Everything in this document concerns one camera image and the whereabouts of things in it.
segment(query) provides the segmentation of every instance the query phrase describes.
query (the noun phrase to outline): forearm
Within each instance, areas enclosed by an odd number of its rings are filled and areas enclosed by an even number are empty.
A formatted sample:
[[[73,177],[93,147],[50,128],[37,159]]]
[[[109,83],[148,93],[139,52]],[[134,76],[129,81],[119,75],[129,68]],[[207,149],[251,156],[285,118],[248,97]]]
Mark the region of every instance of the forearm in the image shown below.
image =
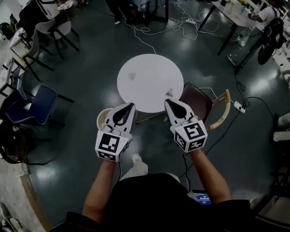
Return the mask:
[[[203,151],[201,149],[194,150],[190,156],[211,202],[215,204],[230,200],[231,195],[227,182]]]
[[[85,199],[82,215],[101,223],[105,207],[111,195],[116,163],[104,160],[97,177]]]

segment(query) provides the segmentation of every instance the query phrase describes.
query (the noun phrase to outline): brown leather seat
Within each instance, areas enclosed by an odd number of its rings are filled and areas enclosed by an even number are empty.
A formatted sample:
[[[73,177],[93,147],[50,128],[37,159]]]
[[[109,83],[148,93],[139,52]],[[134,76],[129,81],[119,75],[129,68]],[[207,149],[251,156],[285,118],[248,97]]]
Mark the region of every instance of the brown leather seat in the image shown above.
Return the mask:
[[[206,121],[213,107],[212,100],[192,83],[185,84],[179,100],[188,104],[198,119],[203,122]]]

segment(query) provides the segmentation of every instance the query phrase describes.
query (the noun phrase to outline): black bag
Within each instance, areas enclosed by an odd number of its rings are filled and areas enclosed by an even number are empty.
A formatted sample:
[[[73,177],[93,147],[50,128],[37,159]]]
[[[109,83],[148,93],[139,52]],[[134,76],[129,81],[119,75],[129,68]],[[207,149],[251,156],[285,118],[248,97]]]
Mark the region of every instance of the black bag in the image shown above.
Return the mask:
[[[275,18],[271,20],[268,26],[264,28],[264,44],[258,54],[259,64],[265,64],[272,56],[275,49],[279,49],[282,45],[282,33],[284,22],[277,16],[276,10],[273,8]]]

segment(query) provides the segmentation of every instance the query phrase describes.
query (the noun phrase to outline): concrete floor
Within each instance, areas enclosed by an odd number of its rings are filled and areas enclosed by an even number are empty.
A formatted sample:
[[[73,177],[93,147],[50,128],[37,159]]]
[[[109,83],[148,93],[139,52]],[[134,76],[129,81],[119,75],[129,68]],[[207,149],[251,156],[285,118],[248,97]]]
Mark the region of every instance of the concrete floor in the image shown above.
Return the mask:
[[[211,5],[189,0],[183,8],[197,18],[201,12],[208,12]],[[68,37],[80,48],[76,52],[67,43],[60,46],[64,60],[59,56],[43,55],[41,61],[55,69],[51,72],[43,67],[34,69],[42,82],[36,82],[30,72],[26,72],[23,87],[34,89],[38,84],[45,84],[58,93],[73,100],[74,104],[58,100],[53,117],[64,121],[64,128],[46,125],[35,127],[41,137],[49,142],[39,144],[29,154],[31,162],[44,162],[55,158],[46,166],[30,166],[30,178],[43,211],[53,225],[61,222],[68,211],[81,212],[86,194],[94,181],[101,160],[97,158],[94,145],[97,134],[96,118],[99,112],[108,107],[123,103],[116,79],[121,66],[130,58],[153,53],[153,50],[134,37],[134,32],[124,23],[114,25],[114,19],[104,0],[89,0],[89,5],[70,11],[72,27],[79,33],[77,39],[73,34]],[[170,5],[170,17],[180,19],[179,8]],[[214,30],[220,24],[217,33],[228,35],[232,23],[214,13],[205,24],[208,30]],[[169,20],[151,22],[151,32],[162,31],[174,24]],[[184,25],[185,35],[195,37],[194,27]],[[217,95],[226,88],[233,101],[242,102],[236,89],[233,66],[226,58],[227,53],[238,50],[235,42],[230,42],[220,56],[218,50],[224,39],[199,33],[196,41],[182,36],[182,31],[171,30],[159,35],[137,35],[152,45],[157,54],[173,61],[181,70],[185,82],[192,82],[198,87],[211,87]],[[56,53],[53,43],[48,47]],[[273,59],[260,66],[253,58],[238,74],[238,80],[246,86],[245,97],[256,96],[264,99],[272,113],[284,114],[290,110],[290,93],[288,86],[280,77],[278,66]],[[223,113],[223,102],[213,109],[206,124],[215,122]],[[216,142],[236,116],[233,107],[222,126],[209,132],[204,150]],[[173,173],[180,176],[185,166],[182,151],[172,141],[169,124],[163,122],[164,116],[156,117],[140,125],[133,125],[132,150],[138,150],[149,173]],[[279,149],[270,143],[272,118],[264,104],[250,100],[250,107],[244,115],[240,114],[223,140],[217,144],[208,157],[226,178],[235,199],[255,199],[268,190],[272,182],[270,172],[276,168]],[[131,163],[122,160],[123,173]],[[192,189],[202,189],[196,171],[189,171]]]

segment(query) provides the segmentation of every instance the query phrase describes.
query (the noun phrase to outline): white chair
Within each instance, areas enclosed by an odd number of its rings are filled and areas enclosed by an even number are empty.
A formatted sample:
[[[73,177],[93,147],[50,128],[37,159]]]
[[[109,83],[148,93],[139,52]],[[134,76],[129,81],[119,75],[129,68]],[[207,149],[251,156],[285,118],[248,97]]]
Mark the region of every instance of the white chair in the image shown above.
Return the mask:
[[[27,67],[29,68],[29,70],[32,72],[32,74],[34,75],[34,77],[40,81],[40,79],[38,78],[37,74],[33,71],[31,64],[33,62],[37,62],[39,65],[54,71],[53,68],[50,68],[48,65],[42,63],[41,61],[38,60],[39,57],[39,53],[40,53],[40,48],[43,49],[45,52],[47,52],[49,55],[52,55],[51,52],[49,52],[48,50],[46,50],[43,46],[40,45],[40,39],[39,39],[39,33],[37,31],[37,29],[34,31],[33,37],[32,37],[32,43],[31,43],[31,48],[29,49],[29,51],[26,53],[26,55],[23,56],[23,60],[26,63]]]
[[[74,29],[71,26],[71,22],[67,21],[60,25],[56,25],[55,19],[47,21],[47,22],[40,22],[36,26],[36,29],[44,34],[47,38],[53,39],[56,49],[59,53],[59,56],[61,59],[63,59],[63,56],[61,54],[61,51],[59,49],[59,45],[57,40],[64,39],[66,42],[68,42],[76,51],[79,52],[79,49],[66,37],[66,35],[72,31],[77,37],[78,34],[74,31]]]

